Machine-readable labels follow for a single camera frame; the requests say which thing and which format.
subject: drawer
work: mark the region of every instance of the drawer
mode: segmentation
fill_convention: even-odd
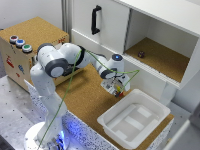
[[[72,30],[72,42],[74,44],[81,45],[85,49],[90,50],[92,52],[104,54],[107,57],[107,59],[110,59],[110,57],[115,53],[115,51],[98,44],[97,42],[93,41],[92,39],[86,37],[85,35],[75,30]],[[133,64],[127,59],[126,56],[122,56],[124,57],[125,71],[140,70],[139,74],[137,74],[132,79],[131,88],[140,89],[148,95],[152,96],[153,98],[160,100],[161,95],[165,89],[166,82],[156,77],[155,75],[147,72],[145,68],[140,68],[137,65]]]
[[[91,32],[92,11],[96,6],[97,34]],[[124,51],[130,9],[113,0],[74,0],[72,28],[117,53]]]

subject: white wall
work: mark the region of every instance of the white wall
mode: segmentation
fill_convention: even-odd
[[[0,28],[39,16],[62,29],[61,0],[1,0]]]
[[[173,102],[192,112],[200,102],[200,71],[181,90],[178,90]]]

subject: cabinet shelf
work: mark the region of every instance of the cabinet shelf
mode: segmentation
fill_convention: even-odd
[[[138,57],[140,51],[145,52],[144,58]],[[179,83],[183,78],[190,60],[190,58],[149,38],[144,38],[142,41],[128,49],[125,53]]]

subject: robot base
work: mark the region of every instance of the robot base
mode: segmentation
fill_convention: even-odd
[[[24,138],[24,150],[49,150],[49,147],[44,146],[44,145],[41,145],[40,148],[38,149],[39,141],[35,140],[35,137],[37,136],[38,132],[40,131],[44,123],[45,122],[40,122],[38,124],[35,124],[26,132],[26,135]],[[68,147],[70,143],[70,139],[67,136],[67,134],[65,135],[66,135],[65,140],[64,140],[65,146]]]

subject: cable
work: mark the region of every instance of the cable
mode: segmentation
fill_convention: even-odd
[[[70,87],[70,85],[71,85],[71,82],[72,82],[72,79],[73,79],[73,76],[74,76],[74,70],[75,70],[75,67],[76,67],[76,62],[77,62],[77,60],[78,60],[78,57],[79,57],[81,51],[82,51],[82,50],[80,50],[79,53],[76,55],[76,61],[75,61],[74,66],[73,66],[72,76],[71,76],[71,78],[70,78],[69,85],[68,85],[68,87],[67,87],[67,90],[66,90],[66,92],[65,92],[65,95],[64,95],[63,98],[62,98],[62,102],[60,103],[60,105],[59,105],[59,107],[58,107],[58,110],[57,110],[55,116],[53,117],[51,123],[49,124],[49,126],[48,126],[48,128],[47,128],[47,130],[46,130],[46,132],[44,133],[44,136],[42,137],[42,140],[40,141],[40,144],[39,144],[37,150],[39,150],[39,148],[40,148],[40,146],[41,146],[41,144],[42,144],[42,142],[43,142],[43,140],[44,140],[44,137],[46,136],[47,132],[49,131],[49,128],[51,127],[51,125],[52,125],[52,123],[54,122],[56,116],[58,115],[58,112],[60,111],[60,108],[61,108],[61,106],[62,106],[62,104],[63,104],[63,102],[64,102],[64,99],[65,99],[65,97],[66,97],[66,95],[67,95],[67,93],[68,93],[68,91],[69,91],[69,87]]]
[[[112,72],[115,72],[115,73],[124,73],[124,74],[136,72],[136,73],[125,83],[125,85],[122,87],[122,90],[120,90],[120,93],[123,92],[124,88],[125,88],[126,85],[133,79],[133,77],[135,77],[135,76],[140,72],[140,70],[134,70],[134,71],[130,71],[130,72],[118,72],[118,71],[111,70],[111,69],[109,69],[108,67],[106,67],[104,64],[102,64],[102,63],[97,59],[97,57],[94,56],[94,55],[92,54],[92,52],[90,52],[90,51],[88,51],[88,50],[86,50],[86,52],[89,53],[90,55],[92,55],[102,66],[104,66],[106,69],[108,69],[108,70],[110,70],[110,71],[112,71]]]

